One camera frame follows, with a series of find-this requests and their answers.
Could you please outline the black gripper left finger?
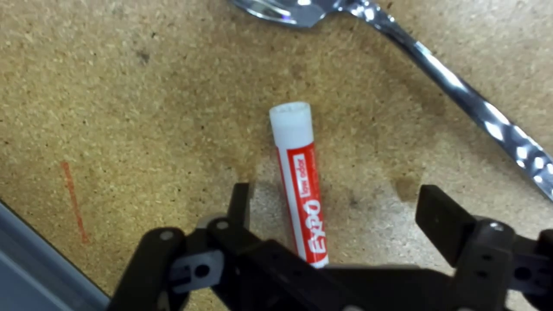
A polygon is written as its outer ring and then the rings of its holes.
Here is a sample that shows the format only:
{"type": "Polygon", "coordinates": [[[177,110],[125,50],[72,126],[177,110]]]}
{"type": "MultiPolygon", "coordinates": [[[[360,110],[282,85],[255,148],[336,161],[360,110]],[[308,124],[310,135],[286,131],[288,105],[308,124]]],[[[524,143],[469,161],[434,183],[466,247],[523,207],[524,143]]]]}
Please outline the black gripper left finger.
{"type": "Polygon", "coordinates": [[[231,311],[262,311],[243,254],[250,231],[251,185],[236,183],[229,209],[193,233],[175,226],[148,231],[132,256],[110,311],[184,311],[196,290],[212,288],[231,311]]]}

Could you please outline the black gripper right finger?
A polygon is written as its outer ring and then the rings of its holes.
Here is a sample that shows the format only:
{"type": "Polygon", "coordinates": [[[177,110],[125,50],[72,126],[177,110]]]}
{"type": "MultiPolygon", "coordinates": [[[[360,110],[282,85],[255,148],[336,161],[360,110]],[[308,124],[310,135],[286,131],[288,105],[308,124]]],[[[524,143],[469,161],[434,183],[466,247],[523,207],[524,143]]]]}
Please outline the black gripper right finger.
{"type": "Polygon", "coordinates": [[[505,311],[517,290],[538,311],[553,311],[553,230],[536,238],[510,224],[474,216],[436,185],[422,185],[415,221],[455,269],[445,306],[453,311],[505,311]]]}

